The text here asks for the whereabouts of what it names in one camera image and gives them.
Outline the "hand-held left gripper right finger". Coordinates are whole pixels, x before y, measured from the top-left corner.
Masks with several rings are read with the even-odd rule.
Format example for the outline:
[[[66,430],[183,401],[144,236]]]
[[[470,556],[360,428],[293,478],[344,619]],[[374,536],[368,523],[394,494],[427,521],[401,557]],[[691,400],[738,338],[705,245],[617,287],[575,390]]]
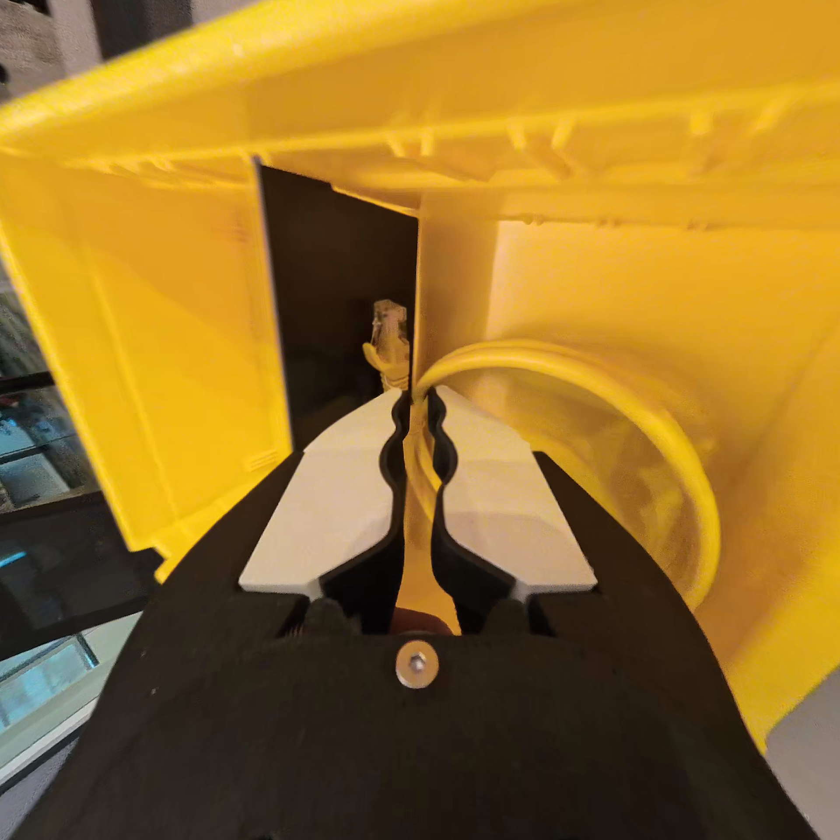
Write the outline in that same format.
[[[518,432],[444,385],[427,394],[427,424],[440,479],[433,572],[454,601],[527,601],[595,588],[595,573]]]

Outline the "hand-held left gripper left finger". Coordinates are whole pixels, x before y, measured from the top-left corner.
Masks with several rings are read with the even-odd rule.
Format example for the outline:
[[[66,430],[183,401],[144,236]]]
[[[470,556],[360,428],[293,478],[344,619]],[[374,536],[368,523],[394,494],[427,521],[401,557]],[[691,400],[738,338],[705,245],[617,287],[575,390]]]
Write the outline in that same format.
[[[406,392],[386,391],[303,450],[239,576],[244,591],[315,600],[403,540],[407,409]]]

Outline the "black bin divider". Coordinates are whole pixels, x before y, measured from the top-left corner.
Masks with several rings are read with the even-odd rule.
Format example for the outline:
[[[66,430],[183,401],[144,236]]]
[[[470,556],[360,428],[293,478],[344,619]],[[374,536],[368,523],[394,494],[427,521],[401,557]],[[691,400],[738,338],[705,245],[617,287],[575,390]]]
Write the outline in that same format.
[[[418,221],[264,164],[259,187],[292,445],[301,450],[383,393],[363,345],[377,301],[404,306],[413,330]]]

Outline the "yellow plastic bin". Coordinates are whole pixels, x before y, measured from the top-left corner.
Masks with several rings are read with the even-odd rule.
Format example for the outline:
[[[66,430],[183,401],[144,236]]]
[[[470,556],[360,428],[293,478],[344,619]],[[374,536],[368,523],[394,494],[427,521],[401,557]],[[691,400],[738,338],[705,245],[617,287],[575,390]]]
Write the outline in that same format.
[[[417,398],[634,531],[763,747],[838,667],[838,2],[261,2],[3,107],[3,262],[163,579],[292,447],[258,164],[417,219]]]

